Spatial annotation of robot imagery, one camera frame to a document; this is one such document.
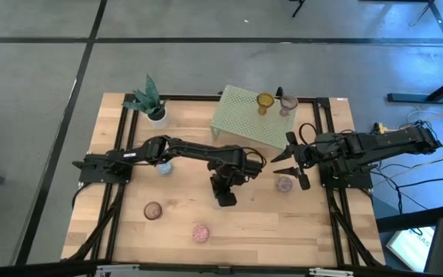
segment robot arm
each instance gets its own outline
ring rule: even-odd
[[[290,158],[292,155],[298,168],[280,169],[275,173],[293,175],[299,179],[302,189],[309,189],[304,169],[319,165],[330,178],[326,184],[333,187],[350,187],[348,179],[360,172],[368,172],[371,163],[396,155],[431,154],[441,143],[431,131],[421,126],[403,128],[384,134],[325,133],[317,135],[315,142],[299,145],[293,132],[287,133],[290,145],[271,162]]]
[[[230,187],[255,179],[264,167],[262,155],[259,154],[260,162],[248,159],[247,155],[238,145],[214,147],[161,135],[149,138],[136,149],[111,150],[105,155],[88,154],[83,162],[73,162],[73,165],[82,170],[80,182],[127,183],[132,167],[138,162],[155,166],[175,157],[206,161],[208,170],[215,170],[210,178],[213,193],[219,205],[224,207],[237,203]]]

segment gray concrete floor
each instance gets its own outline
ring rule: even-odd
[[[88,36],[99,0],[0,0],[0,36]],[[443,1],[437,1],[443,16]],[[424,4],[307,1],[295,19],[295,3],[186,0],[109,0],[100,37],[362,37],[441,38]],[[0,44],[0,265],[11,263],[30,202],[61,119],[84,45]],[[71,161],[88,148],[103,92],[144,86],[149,73],[165,94],[215,94],[226,84],[254,91],[278,86],[293,95],[350,99],[355,127],[374,122],[395,128],[416,110],[391,104],[391,92],[427,94],[443,85],[443,46],[286,44],[95,45],[59,159],[29,261],[60,257],[79,172]],[[442,112],[443,105],[419,108]],[[443,118],[432,122],[443,142]],[[414,165],[443,155],[401,155],[384,161]],[[394,175],[400,168],[384,171]],[[443,163],[407,173],[399,185],[443,177]],[[395,191],[375,178],[376,213],[394,212]],[[405,190],[421,204],[443,205],[443,182]],[[404,211],[421,209],[404,200]]]

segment white pot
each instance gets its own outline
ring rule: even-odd
[[[152,124],[152,127],[155,129],[163,129],[167,128],[168,126],[168,110],[165,110],[165,115],[162,119],[159,120],[151,120],[148,116],[146,116],[148,120],[150,121],[150,124]]]

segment wooden tabletop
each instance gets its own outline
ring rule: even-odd
[[[90,144],[91,152],[105,153],[113,149],[123,99],[122,93],[104,94]],[[348,100],[331,98],[330,102],[335,131],[353,129]],[[270,146],[224,133],[213,142],[209,123],[217,104],[169,101],[167,110],[171,121],[163,130],[152,129],[145,115],[140,113],[135,147],[152,136],[170,135],[209,145],[251,146],[268,160],[279,154],[279,150]],[[315,124],[313,115],[310,104],[299,104],[294,131],[297,132],[304,122]],[[132,112],[129,112],[123,145],[131,116]],[[321,111],[321,117],[324,121],[324,111]],[[312,142],[314,137],[311,128],[304,130],[307,142]],[[207,170],[206,162],[175,158],[172,164],[173,171],[168,176],[160,176],[154,167],[135,167],[122,204],[115,262],[336,265],[328,205],[317,166],[306,170],[311,182],[309,190],[302,191],[298,180],[290,177],[293,189],[280,193],[275,188],[280,176],[272,172],[292,166],[294,162],[289,159],[268,163],[257,179],[232,187],[238,200],[236,206],[221,208],[213,197],[209,181],[212,172]],[[91,185],[76,199],[63,258],[78,250],[95,227],[104,187],[104,184]],[[357,189],[348,189],[347,193],[355,232],[372,255],[384,262],[370,198]],[[145,205],[152,201],[163,207],[162,217],[155,221],[147,220],[143,214]],[[210,237],[204,243],[192,240],[192,229],[200,224],[206,225],[210,231]],[[105,256],[107,238],[108,229],[104,232],[100,257]],[[342,230],[341,240],[345,261],[349,262],[348,242]]]

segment green perforated stand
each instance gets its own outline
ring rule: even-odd
[[[210,124],[213,140],[223,131],[285,149],[285,133],[292,130],[297,109],[282,117],[281,105],[276,99],[266,115],[259,115],[257,97],[258,93],[227,85]]]

